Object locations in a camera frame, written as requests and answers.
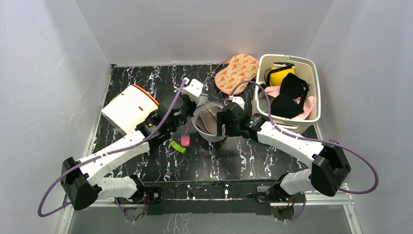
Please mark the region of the white mesh laundry bag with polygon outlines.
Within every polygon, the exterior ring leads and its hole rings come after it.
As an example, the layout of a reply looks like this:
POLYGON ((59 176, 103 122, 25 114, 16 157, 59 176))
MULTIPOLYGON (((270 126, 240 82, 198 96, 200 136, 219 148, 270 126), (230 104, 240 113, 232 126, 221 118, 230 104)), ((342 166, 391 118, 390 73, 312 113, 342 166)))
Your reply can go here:
POLYGON ((195 127, 196 131, 201 135, 201 137, 209 142, 219 142, 222 141, 226 138, 226 134, 225 137, 219 137, 217 135, 210 135, 210 134, 206 134, 203 133, 200 129, 198 129, 195 126, 195 120, 197 119, 197 117, 199 116, 201 111, 204 111, 206 109, 208 109, 211 106, 217 106, 220 108, 220 111, 223 109, 223 105, 214 101, 209 101, 209 96, 207 94, 201 94, 200 95, 200 99, 199 102, 197 104, 197 107, 195 109, 194 112, 194 116, 191 118, 192 121, 192 125, 195 127))

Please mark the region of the beige bra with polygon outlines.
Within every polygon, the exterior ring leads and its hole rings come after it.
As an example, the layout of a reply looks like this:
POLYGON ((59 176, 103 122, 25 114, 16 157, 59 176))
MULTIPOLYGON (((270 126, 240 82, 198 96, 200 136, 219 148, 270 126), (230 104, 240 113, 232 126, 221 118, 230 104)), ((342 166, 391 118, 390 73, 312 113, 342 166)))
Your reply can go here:
POLYGON ((211 106, 208 109, 201 111, 195 120, 195 126, 203 133, 217 135, 217 114, 220 108, 211 106))

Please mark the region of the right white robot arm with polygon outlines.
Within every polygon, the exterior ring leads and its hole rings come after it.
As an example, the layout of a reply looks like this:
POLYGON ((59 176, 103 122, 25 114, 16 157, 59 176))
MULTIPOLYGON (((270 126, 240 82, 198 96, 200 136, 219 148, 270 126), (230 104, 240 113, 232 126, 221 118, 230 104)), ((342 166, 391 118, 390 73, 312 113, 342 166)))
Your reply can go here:
POLYGON ((318 191, 333 197, 351 171, 349 162, 335 141, 326 143, 302 136, 271 123, 260 114, 247 114, 239 104, 229 103, 217 113, 217 134, 243 137, 281 150, 307 166, 307 169, 283 174, 266 189, 249 194, 258 202, 288 201, 293 195, 318 191))

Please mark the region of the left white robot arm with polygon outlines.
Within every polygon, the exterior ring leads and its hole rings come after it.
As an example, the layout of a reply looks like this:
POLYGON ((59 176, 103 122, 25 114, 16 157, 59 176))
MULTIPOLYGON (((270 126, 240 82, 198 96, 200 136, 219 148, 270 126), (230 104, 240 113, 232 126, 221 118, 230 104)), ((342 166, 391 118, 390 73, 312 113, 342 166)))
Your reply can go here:
POLYGON ((169 96, 154 110, 137 107, 136 114, 126 114, 134 123, 121 139, 83 159, 66 159, 59 180, 76 211, 106 198, 125 198, 133 203, 160 203, 162 188, 147 186, 137 175, 109 178, 107 174, 135 156, 148 153, 156 143, 163 142, 192 117, 199 96, 169 96))

